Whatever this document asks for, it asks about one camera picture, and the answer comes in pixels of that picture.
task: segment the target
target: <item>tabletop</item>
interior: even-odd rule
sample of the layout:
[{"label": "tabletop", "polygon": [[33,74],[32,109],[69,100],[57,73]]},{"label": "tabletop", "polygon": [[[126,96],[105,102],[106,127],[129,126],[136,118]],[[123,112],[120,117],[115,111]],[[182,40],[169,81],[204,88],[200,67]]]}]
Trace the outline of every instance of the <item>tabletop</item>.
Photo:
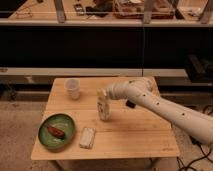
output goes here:
[{"label": "tabletop", "polygon": [[[160,95],[155,85],[153,93]],[[103,122],[97,110],[97,91],[114,82],[139,79],[137,77],[90,77],[78,78],[80,98],[72,100],[64,88],[67,78],[55,79],[42,121],[55,113],[66,113],[76,125],[73,140],[62,150],[51,152],[36,138],[31,158],[33,160],[75,160],[176,157],[179,148],[170,123],[140,106],[134,109],[125,100],[110,101],[110,118]],[[79,147],[84,127],[96,129],[92,149]]]}]

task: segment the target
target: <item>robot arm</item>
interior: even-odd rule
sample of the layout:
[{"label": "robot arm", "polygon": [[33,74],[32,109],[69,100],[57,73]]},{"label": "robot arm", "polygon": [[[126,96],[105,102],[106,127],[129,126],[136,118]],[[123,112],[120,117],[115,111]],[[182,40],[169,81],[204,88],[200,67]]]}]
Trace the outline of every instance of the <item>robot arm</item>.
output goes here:
[{"label": "robot arm", "polygon": [[102,100],[102,104],[105,105],[105,108],[101,110],[99,106],[99,113],[109,112],[108,99],[127,99],[136,105],[143,106],[213,149],[213,118],[154,95],[152,83],[147,78],[108,86],[102,98],[99,99],[99,102]]}]

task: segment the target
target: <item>plastic cup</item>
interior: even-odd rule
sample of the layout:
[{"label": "plastic cup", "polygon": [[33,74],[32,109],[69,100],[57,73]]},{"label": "plastic cup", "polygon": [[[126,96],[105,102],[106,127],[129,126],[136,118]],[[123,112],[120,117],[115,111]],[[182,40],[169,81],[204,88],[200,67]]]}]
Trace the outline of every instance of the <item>plastic cup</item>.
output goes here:
[{"label": "plastic cup", "polygon": [[80,96],[80,83],[78,79],[69,78],[65,81],[64,87],[73,100]]}]

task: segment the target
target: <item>green bowl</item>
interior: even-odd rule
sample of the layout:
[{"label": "green bowl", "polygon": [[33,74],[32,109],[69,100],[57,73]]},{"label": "green bowl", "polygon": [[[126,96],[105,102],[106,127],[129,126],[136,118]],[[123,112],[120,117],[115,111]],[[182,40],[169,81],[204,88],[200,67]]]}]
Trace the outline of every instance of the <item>green bowl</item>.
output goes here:
[{"label": "green bowl", "polygon": [[[62,130],[65,133],[64,139],[59,139],[51,135],[47,126],[51,125],[55,128]],[[54,114],[48,117],[40,126],[38,132],[39,141],[47,149],[59,149],[68,144],[75,134],[75,124],[73,119],[62,113]]]}]

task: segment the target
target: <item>brown food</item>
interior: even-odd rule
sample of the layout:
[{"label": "brown food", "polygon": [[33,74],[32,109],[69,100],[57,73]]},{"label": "brown food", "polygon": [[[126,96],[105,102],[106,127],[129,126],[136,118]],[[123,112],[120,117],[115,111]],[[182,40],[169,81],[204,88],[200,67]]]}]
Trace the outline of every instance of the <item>brown food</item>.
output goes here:
[{"label": "brown food", "polygon": [[48,125],[47,126],[47,130],[48,130],[48,132],[51,135],[53,135],[56,138],[59,138],[59,139],[64,139],[65,138],[65,133],[62,130],[58,129],[58,128],[55,128],[55,127],[53,127],[51,125]]}]

